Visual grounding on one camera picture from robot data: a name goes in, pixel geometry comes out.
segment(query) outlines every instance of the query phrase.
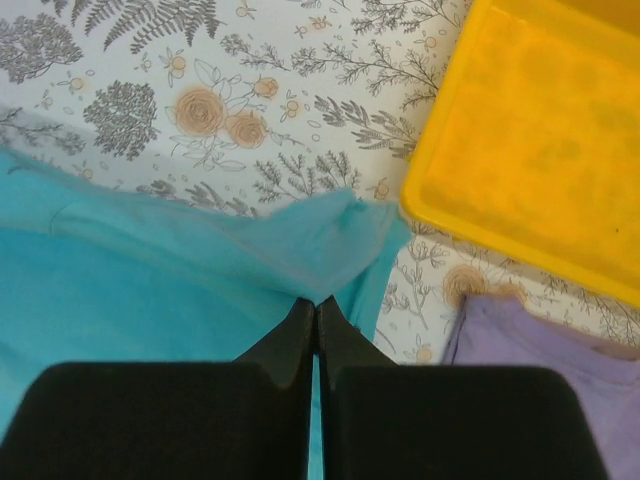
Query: gray tree print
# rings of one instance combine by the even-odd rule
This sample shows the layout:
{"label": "gray tree print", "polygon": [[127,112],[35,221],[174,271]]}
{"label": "gray tree print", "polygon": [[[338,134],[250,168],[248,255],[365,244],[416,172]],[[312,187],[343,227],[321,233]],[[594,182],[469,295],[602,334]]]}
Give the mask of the gray tree print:
{"label": "gray tree print", "polygon": [[351,133],[362,150],[387,148],[393,152],[393,157],[406,159],[416,147],[415,127],[404,117],[396,118],[383,110],[369,115],[362,105],[353,100],[338,104],[331,97],[317,95],[314,106],[332,127],[342,128],[347,124],[359,127]]}
{"label": "gray tree print", "polygon": [[241,56],[240,65],[256,69],[270,67],[289,71],[284,66],[284,62],[278,57],[276,48],[268,43],[264,43],[260,45],[259,49],[253,50],[251,45],[240,38],[240,35],[233,33],[225,35],[220,41],[220,45],[232,57]]}
{"label": "gray tree print", "polygon": [[0,108],[0,142],[11,146],[15,136],[20,136],[31,147],[53,144],[68,155],[84,150],[85,142],[78,134],[65,129],[59,123],[34,122],[24,118],[22,108]]}
{"label": "gray tree print", "polygon": [[56,19],[41,13],[35,19],[20,16],[13,24],[0,19],[0,68],[9,81],[22,83],[45,74],[52,65],[71,65],[82,50]]}
{"label": "gray tree print", "polygon": [[405,100],[401,104],[403,110],[435,99],[442,72],[435,65],[428,65],[428,56],[410,49],[403,61],[395,62],[391,58],[389,47],[376,40],[372,40],[369,45],[371,61],[355,59],[353,51],[344,46],[325,43],[322,57],[318,56],[315,48],[305,47],[291,56],[291,63],[294,70],[303,77],[338,66],[342,69],[342,73],[336,76],[340,85],[351,85],[373,70],[377,72],[377,76],[373,80],[368,79],[367,90],[374,97],[387,86],[419,86],[414,92],[405,94]]}
{"label": "gray tree print", "polygon": [[[189,46],[204,26],[214,38],[220,21],[216,17],[216,0],[72,0],[71,23],[76,24],[85,11],[84,25],[89,35],[99,25],[115,19],[104,41],[106,50],[114,41],[129,32],[135,32],[130,45],[131,53],[139,53],[157,38],[177,32],[184,34]],[[42,0],[48,4],[52,0]],[[60,16],[69,0],[53,0]]]}
{"label": "gray tree print", "polygon": [[263,178],[253,184],[260,203],[272,203],[283,197],[300,200],[339,188],[356,191],[360,187],[360,172],[352,167],[345,152],[318,155],[312,166],[307,166],[304,155],[286,157],[280,153],[277,162],[258,160],[254,166]]}
{"label": "gray tree print", "polygon": [[363,0],[363,18],[351,20],[356,34],[369,32],[381,35],[387,30],[402,28],[404,33],[416,31],[424,22],[432,18],[443,18],[456,28],[460,28],[460,17],[457,13],[447,13],[445,6],[454,10],[458,4],[449,0]]}
{"label": "gray tree print", "polygon": [[93,123],[98,131],[94,145],[102,146],[103,153],[126,155],[133,160],[147,143],[158,138],[153,127],[156,102],[149,85],[113,82],[107,90],[98,90],[96,99],[84,109],[84,119]]}

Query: black object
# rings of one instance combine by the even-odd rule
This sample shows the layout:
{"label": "black object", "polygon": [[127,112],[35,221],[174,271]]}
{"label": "black object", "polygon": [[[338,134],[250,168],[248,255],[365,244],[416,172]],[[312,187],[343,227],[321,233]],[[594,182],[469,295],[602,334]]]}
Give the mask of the black object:
{"label": "black object", "polygon": [[302,479],[312,356],[325,478],[606,480],[577,398],[538,368],[400,367],[334,299],[233,363],[68,363],[28,390],[0,479]]}

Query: white fabric with botanical print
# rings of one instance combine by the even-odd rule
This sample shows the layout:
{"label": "white fabric with botanical print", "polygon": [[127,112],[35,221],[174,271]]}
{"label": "white fabric with botanical print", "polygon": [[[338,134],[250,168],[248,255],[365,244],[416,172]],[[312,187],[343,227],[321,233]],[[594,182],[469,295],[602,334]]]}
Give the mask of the white fabric with botanical print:
{"label": "white fabric with botanical print", "polygon": [[[0,16],[4,144],[113,189],[248,216],[343,187],[397,198],[470,7],[11,3]],[[378,318],[375,344],[392,359],[438,361],[465,292],[512,293],[533,313],[640,346],[637,310],[414,231]]]}

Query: yellow plastic tray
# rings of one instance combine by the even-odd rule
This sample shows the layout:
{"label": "yellow plastic tray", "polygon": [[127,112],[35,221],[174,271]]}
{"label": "yellow plastic tray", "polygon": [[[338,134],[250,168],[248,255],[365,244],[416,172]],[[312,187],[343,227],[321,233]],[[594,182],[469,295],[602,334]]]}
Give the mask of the yellow plastic tray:
{"label": "yellow plastic tray", "polygon": [[407,213],[640,306],[640,2],[476,0]]}

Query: flower illustration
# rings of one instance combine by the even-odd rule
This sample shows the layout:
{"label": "flower illustration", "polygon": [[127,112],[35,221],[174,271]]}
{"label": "flower illustration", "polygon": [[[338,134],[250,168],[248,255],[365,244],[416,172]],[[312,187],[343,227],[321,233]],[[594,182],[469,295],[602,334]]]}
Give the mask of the flower illustration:
{"label": "flower illustration", "polygon": [[518,283],[503,283],[498,285],[496,288],[492,289],[491,293],[496,293],[498,295],[510,295],[512,297],[516,297],[520,303],[523,305],[527,302],[529,298],[527,295],[527,290],[522,286],[522,284]]}
{"label": "flower illustration", "polygon": [[91,180],[93,178],[93,170],[87,168],[87,161],[82,162],[82,165],[72,165],[73,169],[78,172],[78,176],[85,180]]}
{"label": "flower illustration", "polygon": [[285,113],[282,116],[283,119],[281,121],[284,121],[284,119],[286,119],[287,117],[295,118],[298,115],[300,104],[295,100],[289,100],[286,105],[282,106],[282,109],[285,111]]}
{"label": "flower illustration", "polygon": [[167,56],[159,55],[158,58],[164,64],[164,68],[168,70],[167,82],[170,87],[173,87],[173,79],[180,79],[184,77],[184,71],[187,68],[187,61],[182,56],[184,50],[180,49],[175,54],[167,47]]}
{"label": "flower illustration", "polygon": [[256,17],[253,16],[251,12],[256,12],[255,8],[251,8],[247,5],[247,0],[242,0],[242,6],[236,8],[236,15],[240,18],[249,17],[251,20],[255,20]]}
{"label": "flower illustration", "polygon": [[153,63],[149,59],[149,54],[147,52],[144,52],[144,55],[142,55],[142,59],[140,60],[140,65],[134,67],[134,70],[142,70],[144,73],[147,73],[149,70],[151,70],[152,66]]}
{"label": "flower illustration", "polygon": [[387,177],[381,178],[378,185],[367,188],[367,191],[373,190],[373,198],[376,200],[384,200],[389,195],[389,185],[386,183]]}
{"label": "flower illustration", "polygon": [[260,98],[271,98],[278,93],[278,82],[271,77],[261,78],[253,84],[253,93]]}
{"label": "flower illustration", "polygon": [[309,17],[309,20],[311,20],[311,24],[316,30],[322,30],[326,28],[327,25],[332,26],[331,23],[327,21],[326,15],[324,17]]}
{"label": "flower illustration", "polygon": [[176,124],[191,135],[215,135],[224,124],[227,109],[218,95],[204,87],[191,89],[178,99]]}
{"label": "flower illustration", "polygon": [[438,44],[438,41],[434,37],[427,37],[427,32],[424,30],[422,31],[422,37],[423,38],[415,40],[413,43],[415,43],[416,45],[422,44],[427,52],[431,48],[435,48],[435,46]]}
{"label": "flower illustration", "polygon": [[304,36],[307,34],[308,30],[307,27],[298,27],[296,25],[296,31],[293,32],[295,35],[300,35],[300,38],[304,38]]}
{"label": "flower illustration", "polygon": [[487,278],[469,265],[452,268],[443,281],[444,300],[453,308],[462,305],[465,295],[479,295],[488,290]]}
{"label": "flower illustration", "polygon": [[429,363],[433,358],[433,352],[429,345],[421,345],[416,351],[416,363]]}
{"label": "flower illustration", "polygon": [[42,107],[45,110],[49,110],[49,107],[51,107],[51,105],[53,105],[53,98],[49,96],[49,89],[46,89],[42,94],[42,99],[39,103],[36,103],[34,105],[34,108]]}
{"label": "flower illustration", "polygon": [[225,127],[229,135],[242,148],[257,148],[267,136],[267,124],[264,119],[248,115],[232,115],[227,118]]}
{"label": "flower illustration", "polygon": [[58,82],[58,86],[69,87],[69,93],[75,94],[87,86],[87,82],[82,77],[74,77],[70,71],[67,71],[68,80]]}

